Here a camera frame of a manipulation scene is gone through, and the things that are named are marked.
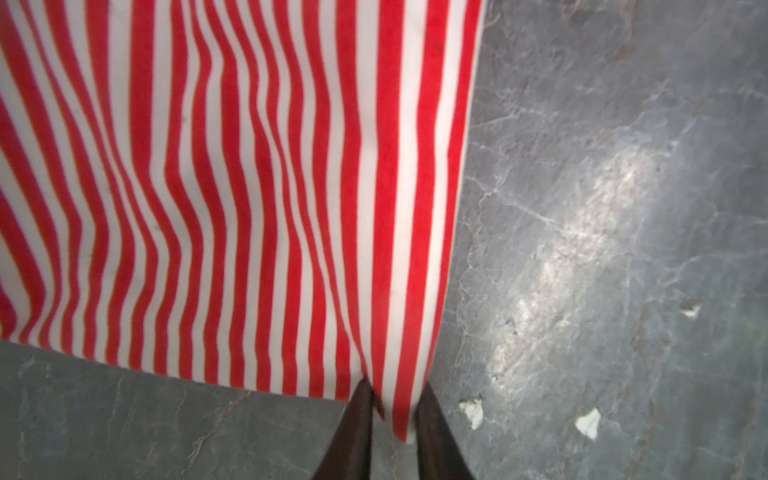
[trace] marble floor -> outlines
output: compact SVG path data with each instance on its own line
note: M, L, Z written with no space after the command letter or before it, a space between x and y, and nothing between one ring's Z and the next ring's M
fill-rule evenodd
M431 382L477 478L768 478L768 2L489 2L469 142ZM305 479L342 410L3 344L0 478Z

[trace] white paint chip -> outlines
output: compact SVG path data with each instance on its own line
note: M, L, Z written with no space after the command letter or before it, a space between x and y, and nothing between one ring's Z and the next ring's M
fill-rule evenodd
M680 307L680 311L683 313L683 315L687 316L691 320L695 320L696 317L699 316L699 312L701 311L701 302L692 302L683 305Z
M472 424L472 430L477 430L482 423L482 399L469 399L459 402L458 409L467 416L470 424Z
M576 429L588 439L595 440L598 437L600 418L601 415L598 409L592 409L587 415L576 419Z

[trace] cloth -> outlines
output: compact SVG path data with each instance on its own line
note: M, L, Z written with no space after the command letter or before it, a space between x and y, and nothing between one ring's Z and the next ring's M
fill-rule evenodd
M285 395L367 376L406 440L482 9L3 2L2 338Z

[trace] gray stone surface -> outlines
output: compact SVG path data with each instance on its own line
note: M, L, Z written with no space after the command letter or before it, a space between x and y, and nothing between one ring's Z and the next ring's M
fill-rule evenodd
M477 477L768 478L768 4L491 2L469 139L431 381ZM1 345L0 478L309 478L342 408Z

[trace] striped fabric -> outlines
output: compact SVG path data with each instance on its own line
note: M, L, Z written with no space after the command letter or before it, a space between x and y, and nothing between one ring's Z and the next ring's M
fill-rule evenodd
M0 6L2 338L409 437L482 0Z

